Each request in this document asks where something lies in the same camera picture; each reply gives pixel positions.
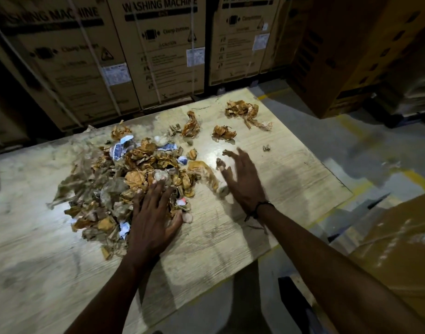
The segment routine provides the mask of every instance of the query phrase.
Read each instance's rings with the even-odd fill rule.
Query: person's right hand
[[[239,154],[232,151],[224,152],[224,155],[232,157],[236,162],[237,181],[234,180],[230,167],[223,170],[222,175],[234,199],[246,214],[250,214],[254,212],[259,202],[267,199],[254,163],[242,149],[237,148],[237,151]]]

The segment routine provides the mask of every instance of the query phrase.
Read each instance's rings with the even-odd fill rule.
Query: gray floor
[[[406,201],[425,193],[424,124],[388,129],[363,110],[319,120],[282,80],[251,91],[354,193],[310,229],[322,239],[383,196]],[[275,249],[149,333],[299,333],[277,285],[278,277],[294,272],[282,249]]]

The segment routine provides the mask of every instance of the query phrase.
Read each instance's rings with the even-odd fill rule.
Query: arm
[[[141,196],[134,198],[128,250],[118,269],[95,298],[75,319],[66,334],[121,333],[137,293],[138,284],[150,262],[174,239],[183,223],[179,211],[165,228],[167,203],[173,188],[163,192],[163,183],[150,186],[140,209]]]
[[[266,198],[256,167],[247,153],[238,151],[228,154],[236,162],[237,181],[231,168],[222,174],[249,214]],[[425,334],[425,321],[413,309],[348,258],[276,208],[261,205],[257,212],[340,333]]]

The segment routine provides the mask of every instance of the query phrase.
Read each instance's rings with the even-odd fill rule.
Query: table
[[[224,115],[228,100],[259,105],[258,119],[271,132],[248,129],[240,117]],[[224,149],[248,151],[271,202],[307,227],[351,192],[248,89],[125,122],[139,138],[160,135],[187,122],[193,110],[201,124],[194,139],[198,160],[215,168]],[[235,145],[214,141],[215,125],[237,131]],[[104,261],[100,245],[70,229],[68,204],[50,210],[57,185],[87,142],[102,145],[112,127],[0,155],[0,333],[61,333],[95,296],[119,264]],[[180,137],[185,151],[190,147]],[[264,152],[269,144],[271,151]],[[143,301],[132,303],[125,333],[142,333],[200,294],[232,276],[278,243],[244,222],[232,196],[216,198],[198,184],[190,200],[194,221],[183,224],[150,274]]]

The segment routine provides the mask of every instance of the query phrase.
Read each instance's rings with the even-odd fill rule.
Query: person's left hand
[[[163,190],[163,187],[164,181],[153,183],[144,197],[141,209],[141,195],[136,194],[134,197],[129,245],[123,259],[131,263],[134,268],[147,264],[163,252],[182,226],[182,211],[177,211],[171,224],[165,227],[167,203],[174,188]]]

